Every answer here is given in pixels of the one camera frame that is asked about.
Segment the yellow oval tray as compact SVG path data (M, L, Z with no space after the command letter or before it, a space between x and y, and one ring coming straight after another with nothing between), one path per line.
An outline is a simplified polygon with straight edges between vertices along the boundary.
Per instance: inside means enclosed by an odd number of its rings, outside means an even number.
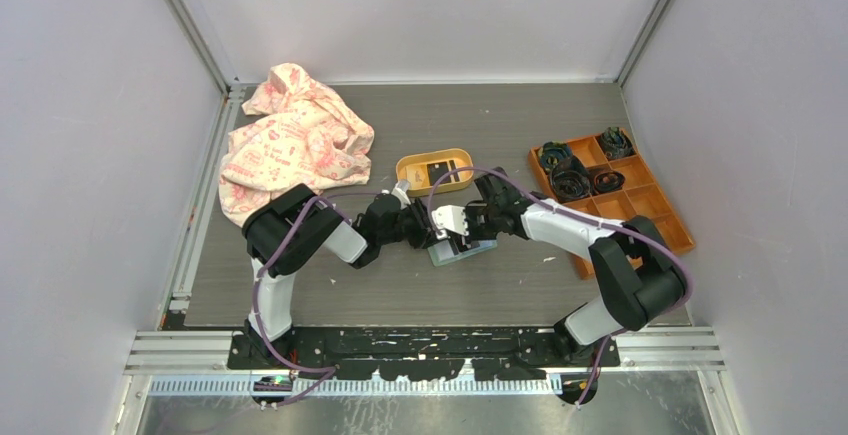
M426 196L432 188L428 180L426 165L443 160L453 160L457 168L473 165L470 154L460 148L407 155L402 157L396 164L396 178L398 180L406 179L410 182L410 188L408 190L409 197L418 198Z

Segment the green card holder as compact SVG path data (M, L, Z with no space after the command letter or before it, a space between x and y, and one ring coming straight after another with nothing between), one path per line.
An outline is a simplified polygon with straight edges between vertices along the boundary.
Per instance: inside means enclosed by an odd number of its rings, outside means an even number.
M469 242L469 244L472 244L473 248L456 257L450 253L448 239L439 241L438 243L430 246L427 251L433 265L439 267L458 262L488 250L493 250L497 247L496 240L472 241Z

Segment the black credit card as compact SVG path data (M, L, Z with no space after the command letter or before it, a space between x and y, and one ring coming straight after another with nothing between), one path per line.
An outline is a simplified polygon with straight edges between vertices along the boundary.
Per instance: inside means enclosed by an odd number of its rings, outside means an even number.
M426 165L426 171L428 180L431 186L435 186L436 182L448 172L456 169L457 166L453 160L443 160L428 163Z

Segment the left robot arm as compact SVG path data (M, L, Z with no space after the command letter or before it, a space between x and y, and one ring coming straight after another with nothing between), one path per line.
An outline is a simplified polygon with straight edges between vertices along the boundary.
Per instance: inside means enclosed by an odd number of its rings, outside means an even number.
M376 194L350 219L329 199L299 184L250 215L242 235L254 270L246 335L255 358L269 368L290 358L292 343L286 335L293 328L296 276L319 250L360 269L386 245L405 242L426 250L446 239L431 226L426 206L408 198L401 185Z

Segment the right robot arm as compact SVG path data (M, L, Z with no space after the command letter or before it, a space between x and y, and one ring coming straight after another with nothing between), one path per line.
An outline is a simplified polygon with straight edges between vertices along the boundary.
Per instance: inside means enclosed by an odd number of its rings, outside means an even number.
M464 208L466 234L500 234L558 247L588 261L598 296L558 321L555 351L567 365L582 364L594 343L638 331L692 294L691 275L644 216L613 220L567 208L516 187L500 169L474 182L479 200Z

